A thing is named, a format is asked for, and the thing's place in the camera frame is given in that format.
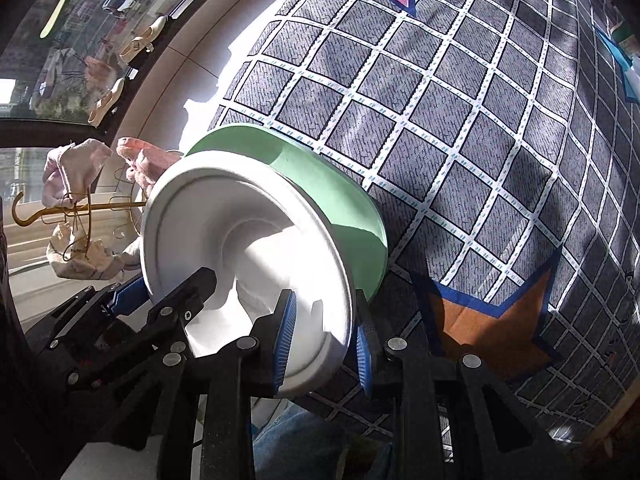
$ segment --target orange star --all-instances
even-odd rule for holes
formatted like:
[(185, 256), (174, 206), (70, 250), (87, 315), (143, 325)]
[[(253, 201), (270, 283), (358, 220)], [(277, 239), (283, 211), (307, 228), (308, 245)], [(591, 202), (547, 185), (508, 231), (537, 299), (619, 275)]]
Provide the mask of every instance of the orange star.
[(500, 305), (486, 303), (419, 274), (412, 282), (431, 351), (458, 359), (468, 346), (503, 380), (531, 375), (560, 356), (540, 338), (560, 249)]

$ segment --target blue gripper pad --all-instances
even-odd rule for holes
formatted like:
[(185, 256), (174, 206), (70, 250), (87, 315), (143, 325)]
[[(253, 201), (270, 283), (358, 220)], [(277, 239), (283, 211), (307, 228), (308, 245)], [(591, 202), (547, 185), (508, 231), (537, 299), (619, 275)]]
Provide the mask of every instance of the blue gripper pad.
[(362, 325), (358, 327), (356, 354), (358, 355), (358, 377), (360, 379), (360, 386), (362, 386), (365, 394), (370, 395), (373, 382), (371, 375), (371, 354)]
[(287, 361), (289, 360), (293, 329), (296, 326), (296, 308), (296, 293), (291, 291), (282, 314), (276, 343), (273, 346), (273, 386), (276, 392), (284, 382), (284, 372), (287, 369)]
[(145, 279), (140, 276), (134, 282), (119, 289), (109, 307), (114, 316), (129, 316), (148, 299), (149, 291), (146, 290)]

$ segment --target green bowl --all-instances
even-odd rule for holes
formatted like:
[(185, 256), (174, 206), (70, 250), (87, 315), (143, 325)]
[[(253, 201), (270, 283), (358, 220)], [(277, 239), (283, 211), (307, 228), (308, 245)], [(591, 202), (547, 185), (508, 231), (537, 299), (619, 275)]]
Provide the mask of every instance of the green bowl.
[(226, 124), (210, 131), (186, 155), (211, 150), (259, 160), (300, 186), (331, 222), (355, 288), (367, 299), (376, 293), (386, 273), (386, 231), (376, 205), (360, 186), (317, 153), (262, 126)]

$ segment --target white bowl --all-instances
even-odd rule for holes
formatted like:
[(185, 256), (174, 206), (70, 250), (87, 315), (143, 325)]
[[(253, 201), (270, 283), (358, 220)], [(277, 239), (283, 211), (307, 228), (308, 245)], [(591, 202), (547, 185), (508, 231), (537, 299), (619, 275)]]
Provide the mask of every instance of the white bowl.
[(142, 269), (157, 303), (200, 267), (218, 285), (187, 326), (196, 357), (248, 335), (273, 312), (280, 291), (296, 293), (296, 325), (279, 396), (309, 392), (344, 359), (353, 326), (348, 270), (315, 203), (266, 164), (201, 152), (158, 180), (142, 223)]

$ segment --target shoe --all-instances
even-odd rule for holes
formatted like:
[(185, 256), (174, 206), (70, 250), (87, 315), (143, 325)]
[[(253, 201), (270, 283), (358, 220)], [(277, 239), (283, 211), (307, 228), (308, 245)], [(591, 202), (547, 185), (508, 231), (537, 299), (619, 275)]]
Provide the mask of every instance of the shoe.
[(100, 126), (100, 123), (104, 119), (104, 116), (110, 110), (111, 107), (116, 103), (116, 101), (120, 98), (120, 94), (122, 94), (122, 89), (124, 88), (124, 78), (121, 77), (116, 81), (113, 85), (113, 88), (109, 90), (107, 95), (102, 97), (94, 106), (94, 109), (91, 110), (89, 114), (89, 124), (97, 128)]
[(151, 27), (147, 27), (140, 36), (136, 36), (129, 41), (120, 52), (120, 59), (129, 64), (144, 48), (147, 52), (152, 52), (154, 46), (151, 43), (160, 35), (166, 22), (166, 16), (160, 16), (155, 20)]

